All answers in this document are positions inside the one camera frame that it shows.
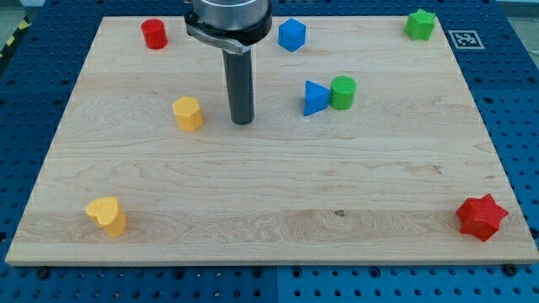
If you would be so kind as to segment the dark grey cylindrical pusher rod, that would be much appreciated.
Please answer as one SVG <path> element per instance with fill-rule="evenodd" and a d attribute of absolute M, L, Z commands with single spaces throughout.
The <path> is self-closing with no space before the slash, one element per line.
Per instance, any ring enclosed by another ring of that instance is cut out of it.
<path fill-rule="evenodd" d="M 251 51 L 242 55 L 222 52 L 231 120 L 247 125 L 254 118 L 253 72 Z"/>

